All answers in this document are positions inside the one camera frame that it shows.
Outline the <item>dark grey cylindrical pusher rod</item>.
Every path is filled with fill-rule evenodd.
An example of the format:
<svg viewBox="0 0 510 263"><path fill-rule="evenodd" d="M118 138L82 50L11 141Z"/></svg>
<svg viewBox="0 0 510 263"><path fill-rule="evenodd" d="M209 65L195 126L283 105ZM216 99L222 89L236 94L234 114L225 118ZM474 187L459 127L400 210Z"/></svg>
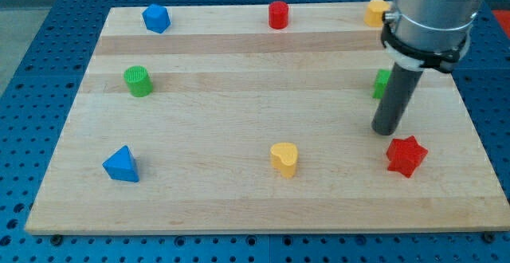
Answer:
<svg viewBox="0 0 510 263"><path fill-rule="evenodd" d="M371 122L380 135L392 135L404 114L423 71L412 71L394 64L382 99Z"/></svg>

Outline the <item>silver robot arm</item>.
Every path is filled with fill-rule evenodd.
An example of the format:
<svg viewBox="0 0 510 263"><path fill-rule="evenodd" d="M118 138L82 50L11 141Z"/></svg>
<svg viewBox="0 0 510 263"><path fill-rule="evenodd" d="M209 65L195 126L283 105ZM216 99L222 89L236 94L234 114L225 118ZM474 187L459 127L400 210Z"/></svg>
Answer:
<svg viewBox="0 0 510 263"><path fill-rule="evenodd" d="M450 74L469 51L470 31L484 0L394 0L382 14L380 41L394 61L371 122L395 132L426 69Z"/></svg>

